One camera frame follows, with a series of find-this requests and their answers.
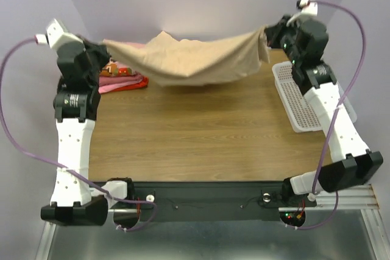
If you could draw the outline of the orange folded shirt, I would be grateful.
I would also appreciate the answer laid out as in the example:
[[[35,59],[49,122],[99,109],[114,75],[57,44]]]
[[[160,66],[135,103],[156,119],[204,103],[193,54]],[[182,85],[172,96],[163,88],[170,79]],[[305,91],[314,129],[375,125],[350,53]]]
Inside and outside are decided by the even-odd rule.
[[[115,91],[129,91],[129,90],[138,90],[142,88],[146,88],[149,84],[149,79],[147,77],[143,77],[139,82],[126,82],[121,83]]]

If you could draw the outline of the pink printed folded shirt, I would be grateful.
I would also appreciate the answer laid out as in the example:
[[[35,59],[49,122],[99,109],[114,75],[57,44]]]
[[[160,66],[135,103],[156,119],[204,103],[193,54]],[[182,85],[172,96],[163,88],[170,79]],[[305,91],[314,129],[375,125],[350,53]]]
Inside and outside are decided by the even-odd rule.
[[[135,76],[138,72],[131,68],[129,65],[121,63],[110,57],[109,62],[103,67],[100,72],[101,77],[127,77]]]

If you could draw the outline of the aluminium frame rail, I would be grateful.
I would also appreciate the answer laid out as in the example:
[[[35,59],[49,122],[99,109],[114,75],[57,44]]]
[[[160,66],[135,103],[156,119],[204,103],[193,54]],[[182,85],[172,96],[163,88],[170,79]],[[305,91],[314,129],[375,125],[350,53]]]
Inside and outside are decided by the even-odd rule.
[[[313,259],[389,259],[389,241],[372,187],[341,191],[338,207],[328,194],[318,197],[309,219],[322,226],[311,231]]]

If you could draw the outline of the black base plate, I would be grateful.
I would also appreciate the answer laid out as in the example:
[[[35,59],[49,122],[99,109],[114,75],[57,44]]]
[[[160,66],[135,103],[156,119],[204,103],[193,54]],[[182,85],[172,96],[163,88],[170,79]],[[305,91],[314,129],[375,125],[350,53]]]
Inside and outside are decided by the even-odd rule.
[[[315,207],[305,195],[283,196],[281,181],[138,181],[136,199],[153,195],[156,222],[278,221],[281,210]]]

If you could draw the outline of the white plastic basket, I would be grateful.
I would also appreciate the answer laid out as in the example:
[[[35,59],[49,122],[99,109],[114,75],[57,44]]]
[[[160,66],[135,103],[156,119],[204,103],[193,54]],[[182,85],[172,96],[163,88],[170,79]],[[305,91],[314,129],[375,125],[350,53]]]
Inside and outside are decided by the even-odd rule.
[[[296,133],[322,131],[314,110],[302,96],[291,71],[292,64],[289,61],[272,66],[275,87],[292,129]]]

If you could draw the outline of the light pink folded shirt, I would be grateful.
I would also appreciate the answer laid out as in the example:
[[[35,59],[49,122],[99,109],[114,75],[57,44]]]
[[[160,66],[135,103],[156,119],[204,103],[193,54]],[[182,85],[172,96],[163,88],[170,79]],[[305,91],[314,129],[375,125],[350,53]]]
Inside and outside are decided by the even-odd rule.
[[[121,85],[120,83],[102,85],[99,87],[99,93],[100,94],[109,93],[112,91],[116,91],[118,88],[122,88],[122,87],[123,87],[123,85]]]

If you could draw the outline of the dark pink folded shirt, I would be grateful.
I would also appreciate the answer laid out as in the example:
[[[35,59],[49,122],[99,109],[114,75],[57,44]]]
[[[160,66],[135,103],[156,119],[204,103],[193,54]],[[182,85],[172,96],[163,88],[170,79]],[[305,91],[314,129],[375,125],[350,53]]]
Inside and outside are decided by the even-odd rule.
[[[114,77],[106,77],[100,76],[99,78],[99,86],[111,86],[122,83],[135,84],[139,83],[143,80],[143,76],[140,74],[132,75],[132,76],[114,76]]]

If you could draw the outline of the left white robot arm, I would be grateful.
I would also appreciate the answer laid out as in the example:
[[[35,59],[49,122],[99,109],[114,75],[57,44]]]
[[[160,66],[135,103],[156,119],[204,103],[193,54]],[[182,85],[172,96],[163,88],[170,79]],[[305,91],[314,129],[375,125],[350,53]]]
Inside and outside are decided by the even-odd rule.
[[[128,208],[136,193],[129,178],[98,186],[88,180],[90,144],[97,119],[99,75],[110,55],[104,46],[79,38],[55,45],[61,78],[54,97],[58,167],[49,204],[41,219],[61,226],[102,226],[118,203]]]

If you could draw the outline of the beige t shirt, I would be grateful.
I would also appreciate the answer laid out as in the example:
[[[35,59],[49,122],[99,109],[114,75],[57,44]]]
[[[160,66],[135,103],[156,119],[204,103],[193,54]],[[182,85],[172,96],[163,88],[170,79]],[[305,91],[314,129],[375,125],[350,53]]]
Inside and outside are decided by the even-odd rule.
[[[111,57],[161,86],[235,82],[269,62],[265,28],[214,41],[176,40],[160,32],[143,47],[104,40]]]

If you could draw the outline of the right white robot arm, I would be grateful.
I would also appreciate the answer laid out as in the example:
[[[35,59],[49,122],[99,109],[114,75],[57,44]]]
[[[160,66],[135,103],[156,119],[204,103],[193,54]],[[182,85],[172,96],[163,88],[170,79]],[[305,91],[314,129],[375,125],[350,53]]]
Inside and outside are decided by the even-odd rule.
[[[358,134],[344,106],[346,95],[322,56],[328,43],[325,24],[314,18],[283,15],[265,29],[269,47],[282,49],[292,68],[292,78],[313,109],[325,135],[317,169],[286,178],[280,198],[295,205],[303,195],[340,191],[367,183],[383,164]]]

